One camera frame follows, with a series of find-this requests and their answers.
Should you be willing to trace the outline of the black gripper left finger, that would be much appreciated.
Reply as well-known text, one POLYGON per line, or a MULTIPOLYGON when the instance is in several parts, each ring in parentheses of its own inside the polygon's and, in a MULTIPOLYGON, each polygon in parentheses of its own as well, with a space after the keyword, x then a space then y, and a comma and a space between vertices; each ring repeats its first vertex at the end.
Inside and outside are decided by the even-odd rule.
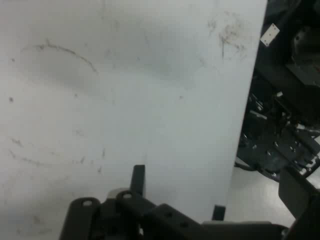
POLYGON ((143 196, 145 166, 135 165, 129 189, 100 202, 78 198, 69 205, 61 240, 199 240, 200 224, 167 204, 143 196))

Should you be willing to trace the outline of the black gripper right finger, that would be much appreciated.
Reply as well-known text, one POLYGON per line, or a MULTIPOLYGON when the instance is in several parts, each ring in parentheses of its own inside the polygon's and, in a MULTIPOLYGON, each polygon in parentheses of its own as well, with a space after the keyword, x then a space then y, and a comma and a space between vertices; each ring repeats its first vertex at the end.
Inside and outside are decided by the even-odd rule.
POLYGON ((295 218, 284 234, 285 240, 320 238, 320 190, 294 169, 280 173, 278 195, 295 218))

